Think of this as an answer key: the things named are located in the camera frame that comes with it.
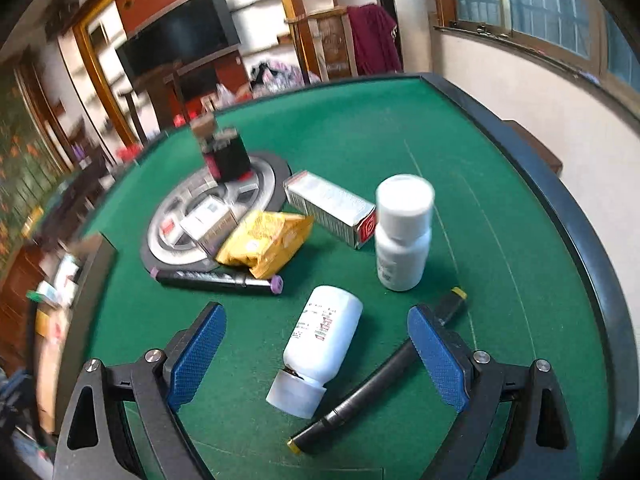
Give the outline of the black marker yellow cap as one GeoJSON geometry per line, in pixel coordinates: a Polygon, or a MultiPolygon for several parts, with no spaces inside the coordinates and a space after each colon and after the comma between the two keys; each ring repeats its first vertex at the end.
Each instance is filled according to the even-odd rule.
{"type": "MultiPolygon", "coordinates": [[[[448,330],[448,324],[464,309],[468,295],[454,287],[440,298],[435,307],[429,307],[448,330]]],[[[337,406],[317,420],[293,434],[288,448],[295,454],[309,453],[331,434],[349,425],[362,413],[382,399],[416,362],[422,362],[408,337],[394,353],[380,364],[363,382],[360,382],[337,406]]]]}

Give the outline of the white bottle blue label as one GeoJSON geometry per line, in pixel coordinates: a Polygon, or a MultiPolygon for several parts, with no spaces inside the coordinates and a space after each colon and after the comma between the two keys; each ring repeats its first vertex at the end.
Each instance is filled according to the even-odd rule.
{"type": "Polygon", "coordinates": [[[362,302],[347,290],[316,287],[284,348],[282,370],[273,379],[266,401],[281,412],[311,419],[326,384],[344,362],[362,310],[362,302]]]}

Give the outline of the yellow snack packet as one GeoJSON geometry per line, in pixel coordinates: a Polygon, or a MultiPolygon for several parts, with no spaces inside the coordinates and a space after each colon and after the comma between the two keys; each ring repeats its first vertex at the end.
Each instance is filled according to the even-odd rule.
{"type": "Polygon", "coordinates": [[[303,214],[251,211],[222,244],[216,261],[244,266],[258,280],[272,278],[303,246],[313,225],[314,218],[303,214]]]}

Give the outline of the white pill bottle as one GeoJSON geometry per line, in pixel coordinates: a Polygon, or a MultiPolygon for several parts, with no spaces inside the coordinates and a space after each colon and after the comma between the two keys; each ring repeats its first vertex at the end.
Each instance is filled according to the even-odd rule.
{"type": "Polygon", "coordinates": [[[406,292],[422,280],[434,205],[431,183],[414,174],[395,174],[376,189],[376,270],[386,288],[406,292]]]}

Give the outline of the small grey carton box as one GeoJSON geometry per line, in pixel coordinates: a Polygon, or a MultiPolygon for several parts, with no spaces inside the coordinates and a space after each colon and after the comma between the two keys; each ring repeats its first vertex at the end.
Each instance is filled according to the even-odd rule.
{"type": "Polygon", "coordinates": [[[181,220],[180,226],[199,248],[215,258],[238,222],[225,202],[217,197],[207,197],[181,220]]]}

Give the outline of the cardboard tray box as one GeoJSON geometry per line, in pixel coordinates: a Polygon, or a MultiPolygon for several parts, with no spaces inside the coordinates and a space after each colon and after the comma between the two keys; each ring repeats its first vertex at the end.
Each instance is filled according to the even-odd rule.
{"type": "Polygon", "coordinates": [[[79,261],[79,276],[58,270],[56,276],[73,286],[67,307],[43,307],[47,330],[37,351],[36,398],[40,424],[51,436],[61,431],[62,421],[76,379],[85,363],[94,319],[114,266],[117,250],[101,233],[70,245],[70,255],[79,261]]]}

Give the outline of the long white medicine box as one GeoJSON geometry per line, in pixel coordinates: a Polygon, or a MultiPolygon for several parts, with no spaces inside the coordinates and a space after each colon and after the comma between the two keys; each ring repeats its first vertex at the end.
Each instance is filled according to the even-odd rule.
{"type": "Polygon", "coordinates": [[[359,249],[374,235],[375,204],[364,198],[307,170],[293,174],[283,187],[291,206],[349,247],[359,249]]]}

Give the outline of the round table centre console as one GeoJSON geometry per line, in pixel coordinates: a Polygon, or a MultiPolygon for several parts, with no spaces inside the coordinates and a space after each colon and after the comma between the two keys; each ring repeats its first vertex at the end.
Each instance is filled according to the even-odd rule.
{"type": "Polygon", "coordinates": [[[214,252],[252,210],[278,211],[285,203],[288,163],[270,152],[250,154],[252,171],[219,183],[206,168],[180,182],[152,215],[141,246],[146,270],[216,269],[214,252]]]}

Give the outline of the brown wooden stool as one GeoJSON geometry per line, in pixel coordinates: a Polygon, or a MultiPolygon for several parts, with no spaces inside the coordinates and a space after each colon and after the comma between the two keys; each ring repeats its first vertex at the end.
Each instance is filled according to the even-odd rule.
{"type": "Polygon", "coordinates": [[[530,133],[516,120],[506,119],[504,123],[509,126],[546,163],[556,176],[559,177],[562,174],[562,160],[549,150],[541,140],[537,139],[533,133],[530,133]]]}

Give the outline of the wooden chair near television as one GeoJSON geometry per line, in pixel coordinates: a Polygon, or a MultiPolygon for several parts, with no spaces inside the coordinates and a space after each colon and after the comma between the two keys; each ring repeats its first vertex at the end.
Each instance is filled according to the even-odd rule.
{"type": "Polygon", "coordinates": [[[157,66],[135,79],[131,90],[117,93],[127,101],[137,133],[142,133],[142,127],[138,124],[136,106],[132,100],[134,93],[142,92],[148,95],[160,130],[174,128],[176,115],[180,115],[187,125],[190,124],[191,117],[180,84],[182,66],[181,61],[157,66]]]}

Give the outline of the pile of clothes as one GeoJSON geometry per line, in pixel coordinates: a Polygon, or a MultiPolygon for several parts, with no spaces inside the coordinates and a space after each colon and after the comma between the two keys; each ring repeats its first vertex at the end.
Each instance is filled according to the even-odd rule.
{"type": "Polygon", "coordinates": [[[276,60],[262,61],[250,70],[250,92],[254,98],[290,91],[306,84],[318,84],[320,81],[314,73],[309,73],[308,81],[305,81],[298,66],[276,60]]]}

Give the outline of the black television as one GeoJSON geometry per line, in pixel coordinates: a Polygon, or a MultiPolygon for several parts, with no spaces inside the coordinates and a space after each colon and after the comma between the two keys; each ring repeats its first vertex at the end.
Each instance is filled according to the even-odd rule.
{"type": "Polygon", "coordinates": [[[134,80],[158,66],[190,64],[239,44],[227,0],[186,0],[133,34],[116,54],[134,80]]]}

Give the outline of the maroon cloth on chair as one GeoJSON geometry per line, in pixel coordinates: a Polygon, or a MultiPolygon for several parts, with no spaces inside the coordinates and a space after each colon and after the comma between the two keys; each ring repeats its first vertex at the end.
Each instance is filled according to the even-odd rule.
{"type": "Polygon", "coordinates": [[[358,74],[371,76],[402,71],[395,36],[397,24],[382,6],[368,3],[347,8],[358,74]]]}

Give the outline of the wooden chair with cloth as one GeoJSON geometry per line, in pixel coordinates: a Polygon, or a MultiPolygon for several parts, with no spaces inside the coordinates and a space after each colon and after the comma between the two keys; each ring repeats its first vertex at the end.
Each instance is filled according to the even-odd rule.
{"type": "Polygon", "coordinates": [[[352,28],[346,6],[287,18],[303,75],[323,82],[358,76],[352,28]]]}

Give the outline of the flower wall painting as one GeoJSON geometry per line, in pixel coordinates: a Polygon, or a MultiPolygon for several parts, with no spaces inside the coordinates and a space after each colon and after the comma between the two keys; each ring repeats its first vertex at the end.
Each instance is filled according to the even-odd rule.
{"type": "Polygon", "coordinates": [[[1,69],[1,273],[6,274],[24,240],[60,184],[56,160],[16,70],[1,69]]]}

